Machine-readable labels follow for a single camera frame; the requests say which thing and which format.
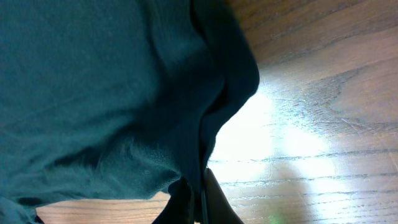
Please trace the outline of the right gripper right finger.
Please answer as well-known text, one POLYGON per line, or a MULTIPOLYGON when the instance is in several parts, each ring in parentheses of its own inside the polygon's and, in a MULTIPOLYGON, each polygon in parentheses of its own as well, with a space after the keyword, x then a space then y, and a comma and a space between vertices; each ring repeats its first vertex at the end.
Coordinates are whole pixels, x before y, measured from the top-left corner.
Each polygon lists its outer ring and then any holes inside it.
POLYGON ((203 174, 201 204, 205 224, 243 224, 209 168, 206 168, 203 174))

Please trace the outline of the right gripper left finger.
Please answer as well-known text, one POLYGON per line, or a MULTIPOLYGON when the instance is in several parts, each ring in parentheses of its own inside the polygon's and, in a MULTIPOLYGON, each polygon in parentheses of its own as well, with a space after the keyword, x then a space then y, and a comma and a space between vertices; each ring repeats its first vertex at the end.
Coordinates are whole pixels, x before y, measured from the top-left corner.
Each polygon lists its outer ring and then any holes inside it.
POLYGON ((152 224, 194 224, 194 198, 187 181, 182 177, 169 190, 172 190, 171 197, 152 224))

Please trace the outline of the dark navy t-shirt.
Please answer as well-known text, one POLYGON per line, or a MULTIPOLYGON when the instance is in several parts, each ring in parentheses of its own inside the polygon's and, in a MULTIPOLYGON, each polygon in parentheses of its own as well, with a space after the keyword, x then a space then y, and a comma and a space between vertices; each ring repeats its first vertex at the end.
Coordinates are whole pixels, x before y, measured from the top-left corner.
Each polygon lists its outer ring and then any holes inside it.
POLYGON ((183 177, 203 223, 216 135, 258 84, 222 1, 2 1, 1 222, 183 177))

